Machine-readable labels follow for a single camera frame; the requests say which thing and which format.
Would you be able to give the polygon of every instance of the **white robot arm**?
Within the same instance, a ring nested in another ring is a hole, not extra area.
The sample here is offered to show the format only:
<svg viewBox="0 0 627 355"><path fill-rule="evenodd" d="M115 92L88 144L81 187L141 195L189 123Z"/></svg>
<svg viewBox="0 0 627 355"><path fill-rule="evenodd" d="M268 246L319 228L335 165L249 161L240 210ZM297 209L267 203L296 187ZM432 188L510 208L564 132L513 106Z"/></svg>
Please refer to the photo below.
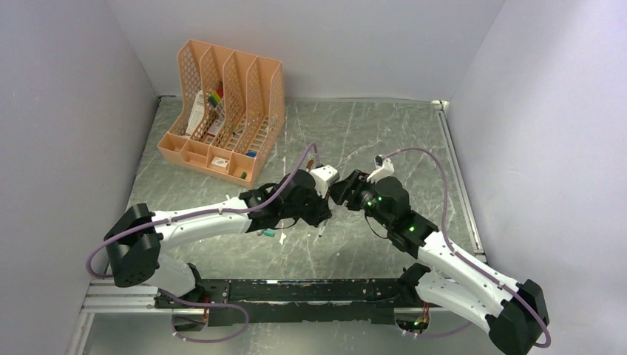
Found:
<svg viewBox="0 0 627 355"><path fill-rule="evenodd" d="M398 250L418 260L397 282L403 304L440 305L486 331L505 354L525 354L542 332L529 312L504 287L532 304L548 324L541 288L531 280L523 284L495 271L447 240L435 224L410 208L407 191L391 176L394 171L391 161L379 158L377 165L372 174L355 170L342 181L338 181L338 173L332 166L299 170L287 182L288 176L284 177L281 184L286 182L287 187L276 200L260 209L256 206L262 206L276 193L279 184L267 184L195 209L150 212L145 204L133 206L105 240L146 221L166 223L106 247L115 284L129 287L145 283L176 297L199 302L206 290L198 271L162 251L218 235L263 231L285 218L303 219L311 226L324 228L332 215L330 197L336 205L363 211L366 217L376 220L386 228L387 238ZM492 275L498 283L487 279L480 270Z"/></svg>

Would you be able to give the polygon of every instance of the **black motor joint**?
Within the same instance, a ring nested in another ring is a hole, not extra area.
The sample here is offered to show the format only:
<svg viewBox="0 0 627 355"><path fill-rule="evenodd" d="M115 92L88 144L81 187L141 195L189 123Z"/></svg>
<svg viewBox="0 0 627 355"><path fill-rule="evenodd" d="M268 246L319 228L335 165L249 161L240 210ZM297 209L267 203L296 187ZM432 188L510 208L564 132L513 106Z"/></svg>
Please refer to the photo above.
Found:
<svg viewBox="0 0 627 355"><path fill-rule="evenodd" d="M367 181L367 174L354 170L347 178L331 185L331 199L350 211L363 210L387 230L387 238L400 251L418 258L418 248L438 227L413 211L407 190L399 179L384 177L376 183Z"/></svg>
<svg viewBox="0 0 627 355"><path fill-rule="evenodd" d="M242 192L240 199L246 202L248 208L261 205L274 195L288 176L284 176L279 183L267 183L258 189ZM251 219L248 231L273 228L279 221L289 218L296 221L302 219L309 226L317 227L331 216L327 200L320 197L316 191L316 181L305 170L298 170L277 199L268 206L248 214Z"/></svg>

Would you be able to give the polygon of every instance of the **mesh panel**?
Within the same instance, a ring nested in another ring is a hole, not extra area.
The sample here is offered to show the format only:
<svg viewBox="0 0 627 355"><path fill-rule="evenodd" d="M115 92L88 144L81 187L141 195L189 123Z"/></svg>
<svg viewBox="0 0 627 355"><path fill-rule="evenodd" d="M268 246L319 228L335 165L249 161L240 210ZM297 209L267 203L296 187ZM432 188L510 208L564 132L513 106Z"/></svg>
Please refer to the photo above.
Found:
<svg viewBox="0 0 627 355"><path fill-rule="evenodd" d="M180 88L183 93L183 111L170 128L175 135L185 135L187 120L194 106L194 99L201 88L198 65L192 55L192 44L187 42L178 53L178 71Z"/></svg>
<svg viewBox="0 0 627 355"><path fill-rule="evenodd" d="M211 47L207 49L205 54L200 58L200 82L203 88L203 100L205 103L205 115L198 127L192 133L194 141L211 143L213 137L207 134L209 127L217 120L218 114L213 110L213 106L209 103L209 93L212 92L220 82L220 75L217 71L217 65L214 57L214 51Z"/></svg>
<svg viewBox="0 0 627 355"><path fill-rule="evenodd" d="M246 73L246 126L242 137L235 146L235 152L245 154L249 151L258 152L258 149L249 149L263 115L263 105L261 97L261 81L259 78L259 63L257 59Z"/></svg>
<svg viewBox="0 0 627 355"><path fill-rule="evenodd" d="M245 111L244 100L242 98L242 88L237 72L237 59L233 52L224 63L223 69L224 86L224 109L225 120L222 129L216 135L213 146L225 148L235 125L241 119Z"/></svg>
<svg viewBox="0 0 627 355"><path fill-rule="evenodd" d="M257 155L264 162L268 157L274 141L279 135L281 127L285 123L285 98L283 94L283 72L282 65L279 64L277 70L272 75L270 83L270 107L268 115L268 137L263 140L260 152Z"/></svg>

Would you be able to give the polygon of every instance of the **plastic file organizer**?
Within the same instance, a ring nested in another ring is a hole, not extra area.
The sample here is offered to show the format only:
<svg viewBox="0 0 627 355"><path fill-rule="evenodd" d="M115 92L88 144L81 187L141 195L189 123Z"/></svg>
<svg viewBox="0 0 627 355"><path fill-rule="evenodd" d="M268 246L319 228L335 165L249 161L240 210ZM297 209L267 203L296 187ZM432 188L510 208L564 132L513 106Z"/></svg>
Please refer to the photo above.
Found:
<svg viewBox="0 0 627 355"><path fill-rule="evenodd" d="M183 111L159 142L161 154L170 163L253 187L285 123L281 62L188 41L178 68Z"/></svg>

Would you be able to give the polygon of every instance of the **white enclosure wall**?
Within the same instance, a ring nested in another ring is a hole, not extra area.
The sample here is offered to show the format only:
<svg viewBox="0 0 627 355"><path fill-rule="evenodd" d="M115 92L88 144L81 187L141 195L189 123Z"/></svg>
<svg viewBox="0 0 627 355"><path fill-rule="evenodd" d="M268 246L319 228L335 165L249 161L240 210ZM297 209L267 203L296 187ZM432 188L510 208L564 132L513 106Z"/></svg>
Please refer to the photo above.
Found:
<svg viewBox="0 0 627 355"><path fill-rule="evenodd" d="M487 256L545 291L554 345L627 354L627 3L508 0L450 104Z"/></svg>
<svg viewBox="0 0 627 355"><path fill-rule="evenodd" d="M2 1L0 49L0 354L65 354L156 98L105 1Z"/></svg>
<svg viewBox="0 0 627 355"><path fill-rule="evenodd" d="M450 99L503 0L109 0L159 95L190 39L283 61L291 97Z"/></svg>

